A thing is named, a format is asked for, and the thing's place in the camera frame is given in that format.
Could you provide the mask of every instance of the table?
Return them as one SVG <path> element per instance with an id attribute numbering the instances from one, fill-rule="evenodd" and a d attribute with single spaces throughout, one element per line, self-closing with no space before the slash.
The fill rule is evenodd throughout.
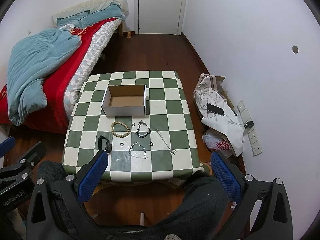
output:
<path id="1" fill-rule="evenodd" d="M 146 116 L 106 117 L 101 109 L 106 87 L 129 84 L 147 86 Z M 145 138 L 139 138 L 134 133 L 140 120 L 151 129 L 151 134 Z M 131 128 L 128 137 L 112 135 L 110 126 L 116 121 L 124 122 Z M 126 132 L 121 125 L 116 125 L 114 129 L 118 134 Z M 175 155 L 169 152 L 156 129 L 160 130 L 169 147 L 177 151 Z M 140 132 L 145 131 L 147 128 L 141 125 Z M 90 76 L 79 93 L 68 127 L 62 157 L 66 172 L 75 174 L 84 164 L 89 163 L 98 152 L 100 135 L 112 143 L 109 164 L 102 181 L 168 180 L 179 186 L 197 171 L 209 173 L 206 166 L 199 162 L 188 104 L 175 71 L 132 71 Z M 148 160 L 128 155 L 128 149 L 134 142 L 146 148 Z M 132 155 L 143 156 L 140 147 L 134 146 L 133 149 Z"/>

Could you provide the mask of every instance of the white door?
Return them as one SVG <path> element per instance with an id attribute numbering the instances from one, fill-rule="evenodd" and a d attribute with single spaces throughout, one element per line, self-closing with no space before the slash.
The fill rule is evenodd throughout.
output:
<path id="1" fill-rule="evenodd" d="M 177 34 L 182 0 L 139 0 L 139 33 Z"/>

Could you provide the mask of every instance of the door frame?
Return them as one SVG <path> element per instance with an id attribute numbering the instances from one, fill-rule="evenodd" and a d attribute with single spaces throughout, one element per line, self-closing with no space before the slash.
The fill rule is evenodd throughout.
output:
<path id="1" fill-rule="evenodd" d="M 177 35 L 181 35 L 187 0 L 182 0 Z M 134 33 L 139 34 L 139 0 L 134 0 Z"/>

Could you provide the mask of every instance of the red bed sheet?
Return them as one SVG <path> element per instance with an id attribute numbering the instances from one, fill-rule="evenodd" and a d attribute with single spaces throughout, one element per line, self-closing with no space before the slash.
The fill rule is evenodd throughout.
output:
<path id="1" fill-rule="evenodd" d="M 90 46 L 92 36 L 111 18 L 98 22 L 84 30 L 75 30 L 72 34 L 81 37 L 82 44 L 74 54 L 54 73 L 47 76 L 43 83 L 43 91 L 47 97 L 48 105 L 39 111 L 28 115 L 25 125 L 32 129 L 65 134 L 69 120 L 64 110 L 64 92 L 81 64 L 84 55 Z M 8 102 L 6 97 L 6 86 L 0 93 L 0 123 L 11 123 L 8 117 Z"/>

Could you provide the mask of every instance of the smartphone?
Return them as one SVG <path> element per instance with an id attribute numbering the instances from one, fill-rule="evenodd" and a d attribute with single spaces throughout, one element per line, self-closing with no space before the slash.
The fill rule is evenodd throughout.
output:
<path id="1" fill-rule="evenodd" d="M 224 111 L 220 107 L 217 107 L 217 106 L 214 106 L 214 105 L 211 105 L 211 104 L 207 103 L 207 110 L 209 112 L 213 112 L 213 113 L 216 113 L 216 114 L 224 116 Z"/>

